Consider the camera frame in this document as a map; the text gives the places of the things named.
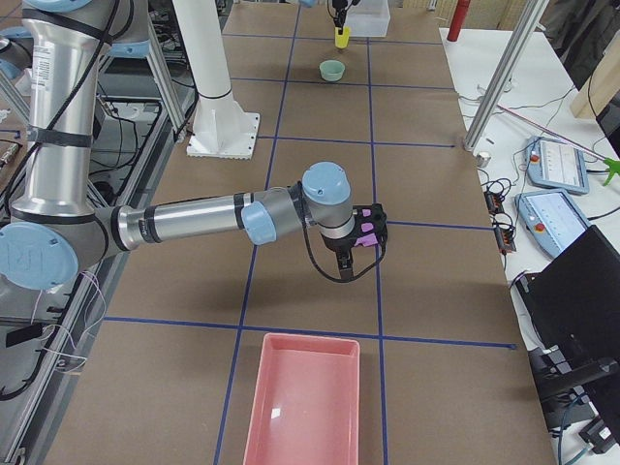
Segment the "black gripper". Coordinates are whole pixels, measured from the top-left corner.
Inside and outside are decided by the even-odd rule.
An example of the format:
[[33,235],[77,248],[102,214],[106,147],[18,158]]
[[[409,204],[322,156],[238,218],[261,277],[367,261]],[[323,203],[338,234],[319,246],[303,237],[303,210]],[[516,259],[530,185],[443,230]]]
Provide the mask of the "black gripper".
[[334,25],[341,28],[340,34],[348,34],[348,27],[344,26],[344,11],[359,4],[359,0],[331,0],[334,13]]
[[324,235],[323,241],[325,247],[336,254],[340,279],[350,281],[353,278],[352,249],[355,246],[355,239],[349,234],[339,238],[331,238]]

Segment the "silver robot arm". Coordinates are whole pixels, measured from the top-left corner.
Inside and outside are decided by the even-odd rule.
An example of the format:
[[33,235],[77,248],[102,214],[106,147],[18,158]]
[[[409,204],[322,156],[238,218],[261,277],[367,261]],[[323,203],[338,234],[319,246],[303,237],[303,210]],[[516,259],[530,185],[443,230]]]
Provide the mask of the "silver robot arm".
[[1,272],[12,283],[47,290],[87,267],[144,243],[243,230],[263,245],[315,225],[345,259],[355,245],[356,212],[344,170],[309,168],[289,188],[179,201],[136,209],[87,203],[100,59],[146,55],[143,1],[27,1],[34,40],[25,189],[9,199],[1,231]]

